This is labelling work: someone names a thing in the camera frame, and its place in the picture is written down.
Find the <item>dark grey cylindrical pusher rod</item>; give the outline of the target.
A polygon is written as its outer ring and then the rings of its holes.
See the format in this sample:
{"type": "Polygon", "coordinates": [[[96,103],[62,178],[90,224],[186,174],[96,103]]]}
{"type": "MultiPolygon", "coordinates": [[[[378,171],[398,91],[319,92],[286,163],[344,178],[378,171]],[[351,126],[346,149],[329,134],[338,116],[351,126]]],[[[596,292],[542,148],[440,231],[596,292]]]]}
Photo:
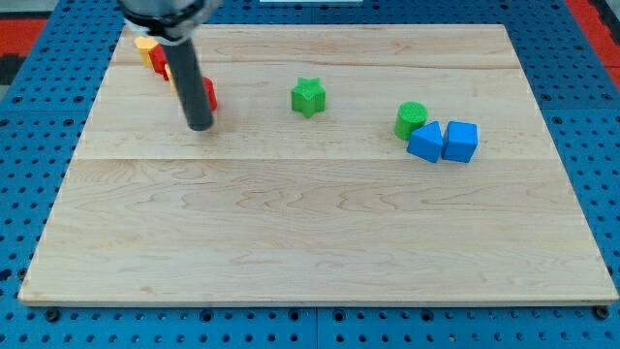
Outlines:
{"type": "Polygon", "coordinates": [[[163,45],[163,50],[188,127],[193,131],[206,131],[213,125],[213,115],[192,40],[163,45]]]}

